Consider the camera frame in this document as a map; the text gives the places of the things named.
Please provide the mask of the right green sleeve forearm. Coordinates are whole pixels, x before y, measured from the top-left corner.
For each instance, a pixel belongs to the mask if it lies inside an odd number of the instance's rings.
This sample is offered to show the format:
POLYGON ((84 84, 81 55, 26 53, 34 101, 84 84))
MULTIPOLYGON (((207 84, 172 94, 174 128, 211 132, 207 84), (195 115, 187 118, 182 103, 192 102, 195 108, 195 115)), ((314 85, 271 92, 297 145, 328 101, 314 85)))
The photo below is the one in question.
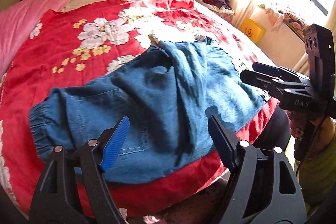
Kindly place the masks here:
POLYGON ((310 156, 296 163, 306 211, 313 213, 335 184, 335 120, 323 121, 310 156))

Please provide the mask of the person's right hand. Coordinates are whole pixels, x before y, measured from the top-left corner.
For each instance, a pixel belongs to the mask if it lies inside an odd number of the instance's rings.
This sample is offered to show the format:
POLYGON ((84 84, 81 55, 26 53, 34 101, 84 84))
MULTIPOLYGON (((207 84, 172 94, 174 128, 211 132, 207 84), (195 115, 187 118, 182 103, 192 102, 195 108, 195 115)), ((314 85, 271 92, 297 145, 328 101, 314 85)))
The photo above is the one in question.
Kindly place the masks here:
POLYGON ((288 113, 290 133, 296 140, 301 141, 308 122, 315 122, 314 114, 289 111, 288 113))

